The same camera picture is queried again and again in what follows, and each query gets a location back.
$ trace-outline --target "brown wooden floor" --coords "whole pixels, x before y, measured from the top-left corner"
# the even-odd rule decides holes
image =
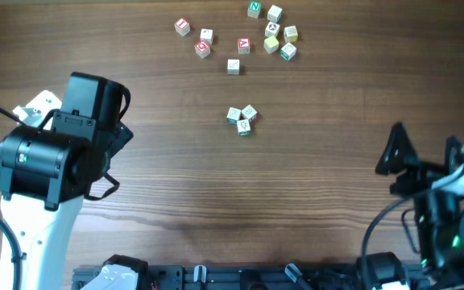
[[[421,156],[441,161],[464,140],[464,4],[404,1],[279,3],[296,25],[296,58],[263,49],[266,10],[247,1],[0,6],[0,105],[43,89],[62,98],[73,71],[132,92],[135,138],[112,160],[122,183],[84,203],[64,286],[80,265],[112,254],[150,263],[353,261],[370,220],[394,197],[374,167],[403,120]],[[185,17],[191,33],[173,23]],[[201,28],[213,51],[194,52]],[[240,56],[237,38],[254,48]],[[228,58],[242,61],[239,77]],[[262,115],[251,137],[226,123],[230,106]],[[0,115],[0,141],[15,126]],[[106,184],[97,184],[98,194]],[[410,254],[393,213],[370,251]]]

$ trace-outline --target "tabletop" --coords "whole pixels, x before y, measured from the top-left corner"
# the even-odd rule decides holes
[[[352,262],[397,198],[394,176],[374,173],[392,124],[404,122],[420,157],[436,162],[446,138],[464,141],[464,2],[261,3],[258,19],[248,1],[0,6],[3,108],[45,89],[61,100],[72,72],[131,91],[123,122],[135,137],[110,169],[121,188],[84,202],[65,288],[74,268],[113,254],[185,266]],[[281,29],[298,30],[290,61],[263,48],[272,4]],[[194,48],[202,28],[214,33],[204,59]],[[250,54],[238,54],[242,37]],[[241,61],[239,76],[228,59]],[[247,105],[259,119],[238,136],[226,115]],[[14,127],[0,115],[0,142]],[[410,256],[401,210],[369,252]]]

